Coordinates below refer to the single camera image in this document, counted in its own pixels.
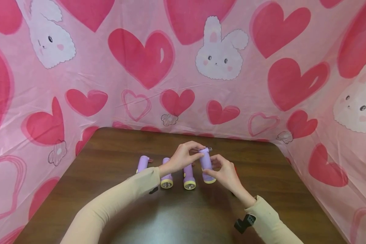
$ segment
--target heart outline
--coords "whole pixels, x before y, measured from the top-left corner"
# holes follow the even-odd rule
[[[301,35],[310,20],[311,13],[308,8],[298,8],[285,18],[283,8],[274,1],[268,1],[253,13],[249,28],[250,35],[258,51],[267,59]],[[281,31],[289,31],[289,33],[285,35]]]
[[[147,90],[159,84],[170,73],[175,62],[173,43],[160,30],[150,33],[144,46],[130,31],[118,28],[108,36],[108,47],[126,72]]]
[[[317,144],[312,151],[308,172],[314,179],[325,185],[344,187],[348,184],[347,172],[337,163],[328,162],[327,148],[321,143]]]
[[[263,119],[273,119],[275,120],[275,123],[271,126],[268,126],[264,129],[262,129],[261,131],[259,131],[258,133],[254,134],[253,131],[252,131],[252,122],[254,120],[255,117],[257,116],[260,116],[262,117]],[[265,131],[268,131],[268,130],[271,130],[271,129],[274,129],[278,126],[278,124],[280,123],[280,118],[278,116],[266,116],[264,113],[262,112],[257,112],[257,113],[254,113],[250,118],[249,118],[249,121],[248,121],[248,132],[251,136],[255,137]]]
[[[321,62],[301,75],[299,64],[291,58],[276,61],[268,70],[268,92],[274,105],[288,111],[319,91],[328,81],[329,64]]]
[[[65,92],[65,100],[76,113],[90,117],[104,108],[108,94],[101,90],[90,90],[85,96],[77,89],[69,89]]]
[[[16,207],[18,205],[19,192],[23,186],[24,179],[26,178],[27,165],[23,161],[23,159],[21,159],[20,157],[17,157],[17,156],[12,156],[12,155],[1,156],[0,163],[1,162],[10,162],[10,163],[14,164],[14,166],[16,167],[16,170],[17,170],[16,181],[15,181],[14,191],[13,191],[13,195],[12,195],[11,208],[10,208],[10,210],[8,210],[6,212],[0,213],[0,219],[3,219],[3,218],[6,218],[7,216],[10,216],[16,210]]]
[[[222,108],[221,103],[210,100],[206,105],[206,113],[211,124],[223,124],[237,118],[240,109],[232,105]]]
[[[143,98],[147,102],[146,108],[144,109],[144,111],[142,111],[142,113],[137,118],[134,118],[134,116],[130,113],[129,106],[128,106],[129,103],[127,103],[127,101],[126,101],[126,95],[128,95],[128,94],[132,95],[132,97],[134,97],[134,98]],[[127,115],[129,115],[129,117],[136,122],[141,120],[152,109],[152,103],[150,102],[149,98],[143,94],[136,95],[132,90],[126,89],[126,90],[123,90],[121,97],[122,97],[122,102],[125,107]]]
[[[180,116],[195,100],[195,93],[191,89],[184,90],[180,96],[174,90],[168,89],[162,92],[160,103],[171,115]]]

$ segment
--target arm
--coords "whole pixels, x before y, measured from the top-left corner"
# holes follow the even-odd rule
[[[160,170],[152,167],[105,191],[77,213],[61,244],[98,244],[110,218],[159,184]]]
[[[303,244],[302,241],[280,220],[278,213],[260,196],[257,198],[245,190],[235,166],[221,155],[211,158],[213,167],[219,171],[204,170],[203,172],[216,178],[224,187],[230,190],[245,207],[245,213],[255,216],[253,228],[266,244]]]

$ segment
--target pink backdrop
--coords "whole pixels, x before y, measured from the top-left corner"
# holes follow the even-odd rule
[[[366,243],[366,0],[1,0],[0,244],[106,126],[270,141]]]

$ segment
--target bunny ear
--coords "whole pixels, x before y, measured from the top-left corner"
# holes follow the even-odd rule
[[[221,43],[221,24],[217,16],[207,18],[203,31],[204,43]]]

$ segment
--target forearm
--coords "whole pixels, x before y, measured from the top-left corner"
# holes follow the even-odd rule
[[[245,212],[255,216],[253,228],[266,244],[303,244],[260,196],[257,196],[255,204],[246,208]]]
[[[77,213],[61,244],[97,244],[110,218],[159,184],[159,169],[151,167],[105,191]]]

